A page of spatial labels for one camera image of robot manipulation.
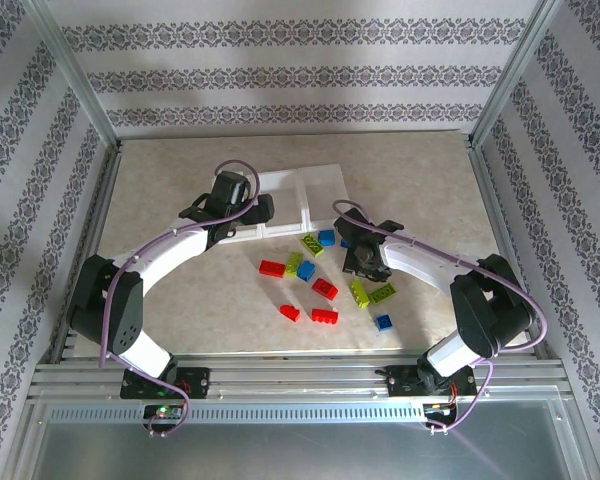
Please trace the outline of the aluminium side rail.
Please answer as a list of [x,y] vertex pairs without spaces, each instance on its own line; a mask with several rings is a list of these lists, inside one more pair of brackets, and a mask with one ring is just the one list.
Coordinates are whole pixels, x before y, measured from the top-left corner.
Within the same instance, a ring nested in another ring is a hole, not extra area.
[[42,358],[43,364],[54,364],[62,358],[62,352],[66,337],[68,335],[68,310],[69,304],[76,287],[81,266],[85,259],[97,250],[100,236],[104,225],[103,218],[106,217],[104,204],[111,197],[111,182],[115,178],[116,168],[119,166],[119,154],[122,150],[122,143],[118,142],[115,146],[108,147],[97,176],[97,180],[92,192],[91,200],[85,214],[82,224],[81,234],[78,240],[76,252],[69,276],[67,279],[65,295],[60,308],[56,326],[54,327],[49,347]]
[[[509,261],[521,287],[530,294],[530,290],[527,288],[528,286],[524,279],[524,272],[520,270],[517,262],[516,250],[509,235],[510,232],[508,229],[506,212],[503,210],[497,191],[493,186],[491,175],[485,164],[482,153],[481,151],[474,149],[470,143],[467,143],[467,153],[493,230],[498,250],[501,256]],[[532,320],[532,323],[527,330],[528,333],[526,333],[529,338],[528,341],[538,340],[542,332],[540,325],[541,323],[539,323],[538,320]],[[523,352],[531,353],[531,350],[533,350],[537,359],[547,360],[550,355],[547,353],[545,346],[543,337],[543,340],[540,340],[539,343],[533,347],[523,350]]]

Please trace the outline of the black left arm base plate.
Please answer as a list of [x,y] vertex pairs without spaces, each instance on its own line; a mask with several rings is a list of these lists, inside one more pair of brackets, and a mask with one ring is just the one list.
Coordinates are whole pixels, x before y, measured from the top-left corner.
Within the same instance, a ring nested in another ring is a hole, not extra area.
[[[181,389],[190,399],[205,399],[210,384],[210,370],[203,367],[171,367],[160,380]],[[127,400],[182,400],[173,389],[157,385],[137,373],[124,371],[120,397]]]

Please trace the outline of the slotted metal strip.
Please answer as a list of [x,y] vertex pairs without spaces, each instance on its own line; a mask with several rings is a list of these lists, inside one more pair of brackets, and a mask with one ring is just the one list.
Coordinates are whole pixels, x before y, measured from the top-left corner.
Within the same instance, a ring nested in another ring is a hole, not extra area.
[[[145,424],[156,416],[147,406],[69,405],[50,409],[51,424]],[[204,404],[192,407],[188,424],[423,423],[422,407],[409,403]]]

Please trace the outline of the red sloped lego brick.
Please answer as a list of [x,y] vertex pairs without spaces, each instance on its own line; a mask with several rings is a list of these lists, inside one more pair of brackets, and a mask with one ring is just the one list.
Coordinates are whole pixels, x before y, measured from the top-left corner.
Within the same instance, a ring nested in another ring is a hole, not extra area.
[[333,301],[339,293],[338,289],[332,283],[323,278],[318,278],[313,283],[312,290],[329,301]]

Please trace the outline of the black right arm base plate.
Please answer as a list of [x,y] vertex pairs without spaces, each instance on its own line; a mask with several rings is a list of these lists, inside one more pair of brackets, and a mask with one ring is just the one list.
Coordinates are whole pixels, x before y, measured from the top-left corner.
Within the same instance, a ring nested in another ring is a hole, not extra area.
[[475,396],[477,386],[474,371],[465,366],[450,377],[440,377],[427,385],[418,376],[416,365],[389,365],[375,371],[385,379],[390,397],[451,397],[456,391],[459,396]]

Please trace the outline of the aluminium frame post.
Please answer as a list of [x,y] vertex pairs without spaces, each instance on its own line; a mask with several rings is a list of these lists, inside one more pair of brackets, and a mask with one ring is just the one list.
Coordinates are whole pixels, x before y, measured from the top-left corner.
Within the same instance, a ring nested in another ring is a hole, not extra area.
[[47,1],[21,0],[21,3],[100,138],[107,146],[118,147],[120,139]]
[[477,149],[484,142],[563,3],[564,0],[538,0],[519,42],[504,66],[502,75],[497,80],[471,133],[467,135],[469,148]]

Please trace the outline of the left controller board with LED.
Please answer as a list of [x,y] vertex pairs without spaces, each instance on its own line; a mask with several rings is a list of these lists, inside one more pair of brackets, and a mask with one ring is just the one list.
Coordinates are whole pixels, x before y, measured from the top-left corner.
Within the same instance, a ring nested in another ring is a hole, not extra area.
[[177,421],[183,416],[184,407],[184,404],[147,405],[144,408],[143,419]]

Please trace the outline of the aluminium front rail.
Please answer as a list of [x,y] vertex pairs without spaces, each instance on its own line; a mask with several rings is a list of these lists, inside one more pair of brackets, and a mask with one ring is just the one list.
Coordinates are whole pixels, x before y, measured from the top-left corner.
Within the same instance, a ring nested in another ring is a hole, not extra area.
[[[413,355],[185,356],[182,367],[210,370],[207,400],[329,402],[381,400],[386,381],[376,373],[389,365],[411,365]],[[489,399],[506,392],[555,392],[571,397],[572,387],[560,360],[531,354],[506,354],[493,360]],[[34,370],[26,398],[47,403],[113,402],[120,399],[123,368],[78,357]]]

